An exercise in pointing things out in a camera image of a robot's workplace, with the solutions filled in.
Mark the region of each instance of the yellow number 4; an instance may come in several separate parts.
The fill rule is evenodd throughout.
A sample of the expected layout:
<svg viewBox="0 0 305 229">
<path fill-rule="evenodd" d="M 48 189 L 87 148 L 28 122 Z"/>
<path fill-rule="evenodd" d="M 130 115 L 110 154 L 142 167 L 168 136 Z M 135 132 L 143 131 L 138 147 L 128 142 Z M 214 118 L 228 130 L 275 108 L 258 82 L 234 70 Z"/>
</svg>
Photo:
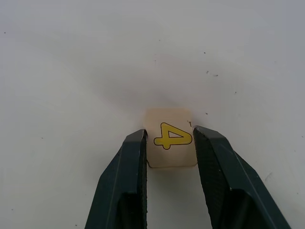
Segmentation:
<svg viewBox="0 0 305 229">
<path fill-rule="evenodd" d="M 170 133 L 176 134 L 179 137 L 170 137 Z M 169 149 L 171 145 L 188 145 L 192 142 L 192 136 L 167 123 L 161 123 L 161 136 L 154 139 L 157 146 L 163 146 L 164 149 Z"/>
</svg>

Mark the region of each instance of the cube face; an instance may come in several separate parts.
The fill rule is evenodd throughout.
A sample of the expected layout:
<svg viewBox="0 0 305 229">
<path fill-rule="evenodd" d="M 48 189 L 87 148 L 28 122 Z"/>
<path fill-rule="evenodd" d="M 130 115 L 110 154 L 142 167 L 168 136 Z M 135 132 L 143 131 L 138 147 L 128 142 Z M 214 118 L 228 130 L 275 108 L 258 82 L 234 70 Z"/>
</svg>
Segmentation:
<svg viewBox="0 0 305 229">
<path fill-rule="evenodd" d="M 150 167 L 190 167 L 197 164 L 192 113 L 185 108 L 151 108 L 146 111 L 147 160 Z"/>
</svg>

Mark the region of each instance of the white surface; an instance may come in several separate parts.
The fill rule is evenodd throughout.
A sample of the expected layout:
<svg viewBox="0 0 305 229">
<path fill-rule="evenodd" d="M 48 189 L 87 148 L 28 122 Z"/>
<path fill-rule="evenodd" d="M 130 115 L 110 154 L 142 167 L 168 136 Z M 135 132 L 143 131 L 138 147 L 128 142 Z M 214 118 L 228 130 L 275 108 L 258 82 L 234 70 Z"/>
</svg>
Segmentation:
<svg viewBox="0 0 305 229">
<path fill-rule="evenodd" d="M 303 229 L 304 7 L 2 0 L 0 228 L 84 228 L 99 176 L 145 108 L 184 106 L 229 139 Z M 195 169 L 148 171 L 150 229 L 203 228 L 203 206 Z"/>
</svg>

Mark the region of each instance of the number 4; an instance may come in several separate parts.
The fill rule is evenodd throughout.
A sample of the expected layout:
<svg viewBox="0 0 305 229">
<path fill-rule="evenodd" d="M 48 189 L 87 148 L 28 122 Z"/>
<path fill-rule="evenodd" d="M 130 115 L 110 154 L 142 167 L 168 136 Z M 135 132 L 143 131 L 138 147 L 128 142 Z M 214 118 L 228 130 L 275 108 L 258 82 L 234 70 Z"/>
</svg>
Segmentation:
<svg viewBox="0 0 305 229">
<path fill-rule="evenodd" d="M 170 132 L 179 137 L 170 137 Z M 169 149 L 171 145 L 188 145 L 192 142 L 192 136 L 167 123 L 161 123 L 161 136 L 154 139 L 154 144 L 163 146 L 164 149 Z"/>
</svg>

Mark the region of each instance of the wooden block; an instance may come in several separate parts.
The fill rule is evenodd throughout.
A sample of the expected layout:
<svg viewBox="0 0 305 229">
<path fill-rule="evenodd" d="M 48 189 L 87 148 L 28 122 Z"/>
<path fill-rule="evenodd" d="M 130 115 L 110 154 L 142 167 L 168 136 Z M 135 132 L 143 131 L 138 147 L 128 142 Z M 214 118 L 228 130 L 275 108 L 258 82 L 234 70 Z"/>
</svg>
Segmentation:
<svg viewBox="0 0 305 229">
<path fill-rule="evenodd" d="M 184 108 L 146 111 L 147 160 L 150 167 L 189 167 L 197 164 L 192 114 Z"/>
</svg>

